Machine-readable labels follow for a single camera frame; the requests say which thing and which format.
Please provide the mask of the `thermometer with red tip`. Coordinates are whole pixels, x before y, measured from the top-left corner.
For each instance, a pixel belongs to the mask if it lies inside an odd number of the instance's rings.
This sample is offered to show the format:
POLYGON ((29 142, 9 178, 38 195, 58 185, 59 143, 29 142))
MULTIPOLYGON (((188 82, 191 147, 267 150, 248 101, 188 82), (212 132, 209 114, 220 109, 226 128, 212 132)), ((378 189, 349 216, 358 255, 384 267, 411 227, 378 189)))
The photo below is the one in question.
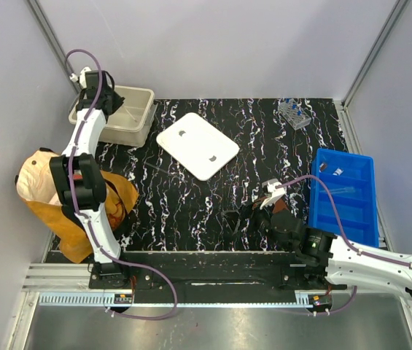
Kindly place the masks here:
POLYGON ((124 108, 124 110, 126 111, 127 115, 128 115, 135 123, 138 123, 138 122, 139 122, 139 118, 138 118, 136 115, 134 115, 134 114, 130 111, 130 109, 129 109, 128 107, 124 106, 123 108, 124 108))

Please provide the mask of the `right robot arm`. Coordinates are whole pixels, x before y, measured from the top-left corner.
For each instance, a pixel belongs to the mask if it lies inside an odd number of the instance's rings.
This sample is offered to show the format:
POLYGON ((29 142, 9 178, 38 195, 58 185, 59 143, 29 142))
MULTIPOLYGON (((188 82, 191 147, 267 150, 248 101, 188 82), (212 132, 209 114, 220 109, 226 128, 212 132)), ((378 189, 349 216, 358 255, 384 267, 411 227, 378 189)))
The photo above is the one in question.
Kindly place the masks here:
POLYGON ((293 253, 305 266, 298 286, 323 289, 330 285, 383 289, 412 301, 412 254, 358 244, 307 225, 283 201, 272 207, 259 201, 221 213, 230 234, 244 230, 293 253))

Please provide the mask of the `white capped tube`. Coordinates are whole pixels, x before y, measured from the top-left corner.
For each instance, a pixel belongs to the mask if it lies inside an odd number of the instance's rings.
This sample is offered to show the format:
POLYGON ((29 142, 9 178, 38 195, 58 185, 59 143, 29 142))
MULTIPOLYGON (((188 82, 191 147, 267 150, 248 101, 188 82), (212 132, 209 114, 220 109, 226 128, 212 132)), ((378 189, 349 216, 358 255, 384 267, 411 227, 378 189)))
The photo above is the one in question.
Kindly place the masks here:
POLYGON ((343 169, 342 168, 336 168, 333 172, 334 176, 340 176, 343 173, 343 169))

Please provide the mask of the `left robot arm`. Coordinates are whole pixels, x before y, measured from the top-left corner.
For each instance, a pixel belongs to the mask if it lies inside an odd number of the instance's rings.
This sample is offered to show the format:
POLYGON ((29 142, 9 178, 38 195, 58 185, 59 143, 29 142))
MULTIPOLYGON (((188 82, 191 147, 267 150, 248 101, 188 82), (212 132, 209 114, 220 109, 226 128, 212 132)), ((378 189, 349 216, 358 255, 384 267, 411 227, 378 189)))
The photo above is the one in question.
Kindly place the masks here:
POLYGON ((121 248, 106 215, 109 191, 94 159, 102 130, 110 115, 123 105, 114 79, 103 70, 83 69, 75 106, 77 121, 63 154, 50 160, 50 171, 63 213, 85 231, 93 249, 89 288, 123 288, 130 271, 118 263, 121 248))

